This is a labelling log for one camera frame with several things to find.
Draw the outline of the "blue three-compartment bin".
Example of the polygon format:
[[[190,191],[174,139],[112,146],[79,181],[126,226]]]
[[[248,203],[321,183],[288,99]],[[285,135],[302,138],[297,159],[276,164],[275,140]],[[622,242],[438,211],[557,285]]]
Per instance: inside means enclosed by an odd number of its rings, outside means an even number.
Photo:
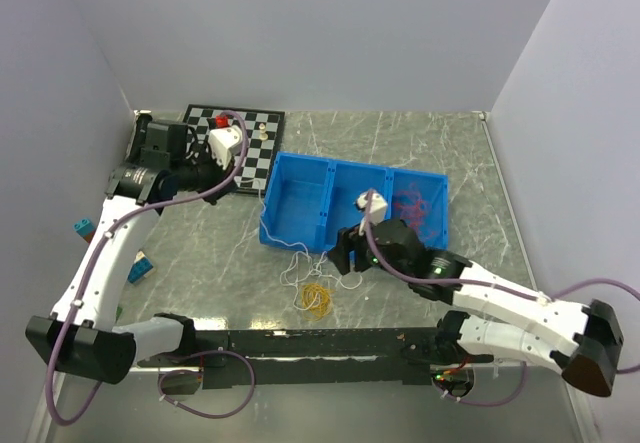
[[[447,176],[285,152],[276,157],[267,186],[260,242],[329,251],[340,229],[360,223],[355,200],[371,188],[388,202],[388,218],[405,220],[427,246],[448,247]]]

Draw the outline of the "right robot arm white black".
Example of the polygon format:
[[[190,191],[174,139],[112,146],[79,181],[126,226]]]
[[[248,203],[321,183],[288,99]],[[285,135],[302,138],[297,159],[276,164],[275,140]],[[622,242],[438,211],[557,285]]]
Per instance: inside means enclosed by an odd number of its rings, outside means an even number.
[[[340,274],[379,267],[419,296],[458,308],[454,327],[436,338],[439,355],[490,355],[548,368],[572,387],[609,397],[624,337],[613,307],[550,297],[481,265],[424,245],[401,219],[339,231],[329,260]]]

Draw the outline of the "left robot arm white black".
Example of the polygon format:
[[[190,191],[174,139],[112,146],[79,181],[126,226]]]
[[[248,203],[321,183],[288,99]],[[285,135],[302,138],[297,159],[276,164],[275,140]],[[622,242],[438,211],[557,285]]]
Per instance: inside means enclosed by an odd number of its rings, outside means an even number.
[[[210,131],[200,155],[187,155],[188,128],[179,122],[138,123],[129,157],[111,174],[100,222],[82,262],[49,316],[32,317],[26,338],[47,365],[63,372],[116,384],[137,362],[163,354],[184,365],[197,353],[192,319],[159,313],[119,327],[116,310],[124,285],[148,234],[176,194],[215,203],[235,190],[235,176],[248,152],[246,124],[227,110],[229,123]]]

